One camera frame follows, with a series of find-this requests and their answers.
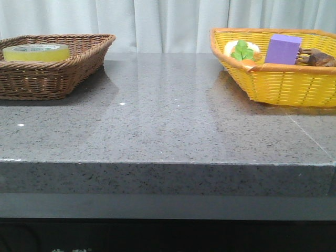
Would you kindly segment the yellow packing tape roll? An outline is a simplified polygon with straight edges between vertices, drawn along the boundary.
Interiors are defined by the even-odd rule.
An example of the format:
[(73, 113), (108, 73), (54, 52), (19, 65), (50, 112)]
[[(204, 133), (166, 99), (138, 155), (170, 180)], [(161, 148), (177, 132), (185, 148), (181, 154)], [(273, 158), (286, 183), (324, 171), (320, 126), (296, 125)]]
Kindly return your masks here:
[(24, 44), (2, 49), (6, 61), (63, 61), (70, 57), (69, 46), (63, 44)]

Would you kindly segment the grey-white curtain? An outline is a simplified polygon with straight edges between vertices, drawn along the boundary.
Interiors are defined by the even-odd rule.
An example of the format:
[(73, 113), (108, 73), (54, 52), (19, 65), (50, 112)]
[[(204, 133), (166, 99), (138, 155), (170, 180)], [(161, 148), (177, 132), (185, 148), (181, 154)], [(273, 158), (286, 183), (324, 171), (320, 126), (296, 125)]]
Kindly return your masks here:
[(208, 53), (212, 28), (335, 32), (335, 1), (1, 1), (1, 38), (113, 34), (117, 53)]

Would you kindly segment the orange plush carrot toy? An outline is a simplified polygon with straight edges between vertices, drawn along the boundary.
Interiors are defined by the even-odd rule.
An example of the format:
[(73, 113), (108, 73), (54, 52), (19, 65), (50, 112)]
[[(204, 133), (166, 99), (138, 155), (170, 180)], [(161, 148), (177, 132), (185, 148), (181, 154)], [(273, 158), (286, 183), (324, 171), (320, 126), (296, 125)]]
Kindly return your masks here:
[(258, 53), (260, 53), (260, 49), (257, 45), (245, 40), (237, 40), (231, 49), (230, 56), (238, 61), (256, 62)]

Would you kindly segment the yellow woven plastic basket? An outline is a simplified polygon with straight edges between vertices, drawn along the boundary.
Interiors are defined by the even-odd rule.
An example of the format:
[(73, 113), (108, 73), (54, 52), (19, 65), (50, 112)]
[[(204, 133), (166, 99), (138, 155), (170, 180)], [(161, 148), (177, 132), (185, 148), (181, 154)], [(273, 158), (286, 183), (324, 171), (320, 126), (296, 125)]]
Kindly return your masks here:
[(334, 67), (269, 64), (263, 60), (253, 66), (223, 54), (228, 42), (242, 39), (257, 45), (265, 56), (273, 34), (301, 37), (303, 48), (335, 56), (335, 34), (317, 29), (213, 28), (211, 49), (253, 101), (294, 107), (334, 107)]

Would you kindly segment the purple foam cube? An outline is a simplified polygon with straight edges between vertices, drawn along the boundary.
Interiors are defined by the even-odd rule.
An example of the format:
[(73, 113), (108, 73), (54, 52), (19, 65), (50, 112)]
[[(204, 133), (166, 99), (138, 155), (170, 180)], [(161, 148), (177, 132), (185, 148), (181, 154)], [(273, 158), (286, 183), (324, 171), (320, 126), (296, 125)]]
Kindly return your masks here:
[(268, 44), (265, 63), (294, 65), (302, 38), (273, 34)]

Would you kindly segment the brown toy lion figure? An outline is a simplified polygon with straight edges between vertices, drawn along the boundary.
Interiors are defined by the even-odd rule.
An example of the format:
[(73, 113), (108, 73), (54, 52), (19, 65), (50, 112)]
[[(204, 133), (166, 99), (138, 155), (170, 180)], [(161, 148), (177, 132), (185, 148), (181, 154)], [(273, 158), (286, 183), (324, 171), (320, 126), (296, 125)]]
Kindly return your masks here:
[(296, 64), (299, 63), (315, 67), (335, 67), (335, 58), (315, 48), (300, 48), (296, 58)]

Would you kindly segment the brown wicker basket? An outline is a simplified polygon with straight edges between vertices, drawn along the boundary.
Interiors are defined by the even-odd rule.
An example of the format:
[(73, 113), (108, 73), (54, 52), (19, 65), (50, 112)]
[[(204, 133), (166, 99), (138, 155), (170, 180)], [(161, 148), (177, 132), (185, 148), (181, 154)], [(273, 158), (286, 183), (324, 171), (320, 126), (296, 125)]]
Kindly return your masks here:
[(22, 35), (1, 40), (1, 48), (57, 43), (69, 46), (70, 57), (61, 62), (24, 62), (1, 59), (2, 100), (55, 100), (95, 73), (115, 41), (112, 34)]

